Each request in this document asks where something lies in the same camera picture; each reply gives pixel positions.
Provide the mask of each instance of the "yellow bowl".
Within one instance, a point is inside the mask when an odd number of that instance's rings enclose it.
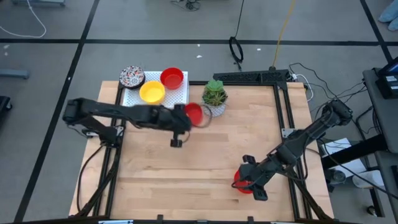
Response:
[[[164,100],[166,92],[163,84],[158,81],[149,81],[139,90],[139,96],[148,104],[156,105]]]

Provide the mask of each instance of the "gray floor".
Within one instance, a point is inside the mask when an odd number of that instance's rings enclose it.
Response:
[[[366,2],[377,18],[390,0]],[[47,26],[45,38],[79,39],[92,3],[93,0],[67,0],[65,8],[34,6]],[[88,38],[227,39],[236,32],[241,1],[206,0],[201,4],[199,11],[186,12],[161,0],[101,0]],[[288,0],[246,1],[238,38],[276,40],[289,4]],[[384,40],[398,41],[398,33],[376,23]],[[39,35],[42,31],[28,8],[13,6],[8,0],[0,2],[0,26],[21,34]],[[13,37],[0,32],[1,38]],[[357,0],[297,1],[283,39],[377,41]],[[0,79],[0,95],[10,96],[14,104],[0,130],[0,223],[11,222],[15,217],[76,47],[77,44],[0,44],[0,67],[31,71],[29,80]],[[271,65],[275,45],[244,45],[243,49],[244,71],[266,70]],[[389,50],[393,57],[398,56],[398,47]],[[380,46],[281,46],[277,68],[287,68],[294,62],[316,70],[337,94],[360,82],[363,70],[385,65],[386,58]],[[144,70],[175,66],[188,71],[190,80],[208,80],[214,73],[237,71],[228,45],[223,44],[86,44],[67,99],[96,99],[101,82],[117,80],[120,70],[127,65],[138,65]],[[324,86],[311,72],[299,66],[293,69],[310,83]],[[322,89],[313,88],[315,97],[309,102],[310,108],[327,100]],[[366,92],[348,102],[354,116],[370,105]],[[363,129],[372,125],[368,114],[362,120]],[[330,130],[327,137],[360,140],[352,124]],[[68,215],[84,148],[85,139],[59,121],[24,220]],[[363,208],[370,204],[368,191],[356,189],[349,182],[339,186],[330,197],[336,218],[343,221],[394,222],[385,197],[387,217],[367,215]]]

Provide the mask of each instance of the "succulent plant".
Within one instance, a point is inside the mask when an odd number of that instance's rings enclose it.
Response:
[[[228,95],[222,81],[210,80],[205,86],[203,101],[209,106],[219,106],[225,103]]]

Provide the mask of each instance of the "white paper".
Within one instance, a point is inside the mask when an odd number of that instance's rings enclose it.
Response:
[[[331,154],[331,157],[333,158],[333,153],[351,147],[351,144],[349,143],[348,139],[343,138],[334,142],[326,143],[325,145],[322,146],[323,150],[325,150],[325,146],[326,150],[329,152],[329,154]],[[360,159],[355,159],[353,161],[347,162],[343,164],[343,166],[349,168],[356,174],[360,174],[366,171],[366,168]],[[346,177],[351,177],[353,175],[350,171],[342,168],[341,166],[332,167],[331,169],[342,171],[346,175]]]

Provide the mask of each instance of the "potted plant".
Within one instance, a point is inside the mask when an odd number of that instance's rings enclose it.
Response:
[[[224,90],[224,85],[222,81],[210,80],[203,92],[202,100],[204,104],[211,111],[213,117],[219,116],[224,113],[225,101],[228,98]],[[205,114],[210,115],[208,110],[204,110]]]

